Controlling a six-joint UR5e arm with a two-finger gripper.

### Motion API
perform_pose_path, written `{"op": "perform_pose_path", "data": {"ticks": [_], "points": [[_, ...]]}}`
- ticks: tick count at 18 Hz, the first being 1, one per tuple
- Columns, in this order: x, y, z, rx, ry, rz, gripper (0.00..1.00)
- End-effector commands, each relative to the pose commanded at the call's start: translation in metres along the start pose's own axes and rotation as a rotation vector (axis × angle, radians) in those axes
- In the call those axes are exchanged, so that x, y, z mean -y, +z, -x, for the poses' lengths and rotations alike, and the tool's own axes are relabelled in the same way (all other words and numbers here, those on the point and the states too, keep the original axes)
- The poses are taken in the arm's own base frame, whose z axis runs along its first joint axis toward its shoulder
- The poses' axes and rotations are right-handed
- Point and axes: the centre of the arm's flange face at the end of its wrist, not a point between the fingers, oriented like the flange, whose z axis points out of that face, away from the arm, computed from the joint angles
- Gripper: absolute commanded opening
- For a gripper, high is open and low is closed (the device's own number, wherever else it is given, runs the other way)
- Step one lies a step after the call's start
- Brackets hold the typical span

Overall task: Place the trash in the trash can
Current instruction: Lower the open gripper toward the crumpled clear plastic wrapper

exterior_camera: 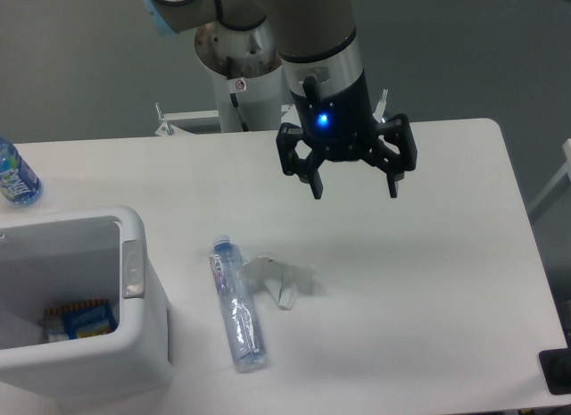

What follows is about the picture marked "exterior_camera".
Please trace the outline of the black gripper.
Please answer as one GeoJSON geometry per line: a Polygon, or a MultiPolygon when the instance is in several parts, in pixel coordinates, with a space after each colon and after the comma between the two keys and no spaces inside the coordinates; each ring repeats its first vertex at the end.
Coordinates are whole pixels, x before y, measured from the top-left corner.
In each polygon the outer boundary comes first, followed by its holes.
{"type": "Polygon", "coordinates": [[[282,123],[276,137],[285,175],[296,175],[310,186],[313,197],[320,199],[323,183],[319,167],[324,161],[363,160],[385,174],[389,196],[398,196],[398,182],[417,166],[418,149],[410,120],[404,113],[385,122],[374,119],[364,73],[348,87],[327,95],[313,71],[293,99],[301,126],[282,123]]]}

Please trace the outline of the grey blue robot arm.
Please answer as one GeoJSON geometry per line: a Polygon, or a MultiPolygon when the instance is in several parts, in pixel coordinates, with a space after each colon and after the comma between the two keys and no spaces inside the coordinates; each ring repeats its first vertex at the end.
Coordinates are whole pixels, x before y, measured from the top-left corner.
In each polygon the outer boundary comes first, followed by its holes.
{"type": "Polygon", "coordinates": [[[226,132],[278,124],[282,171],[321,197],[323,162],[380,169],[391,195],[416,168],[406,115],[385,119],[368,96],[351,0],[142,0],[164,35],[193,30],[194,48],[218,86],[226,132]],[[281,123],[275,92],[284,75],[299,123],[281,123]]]}

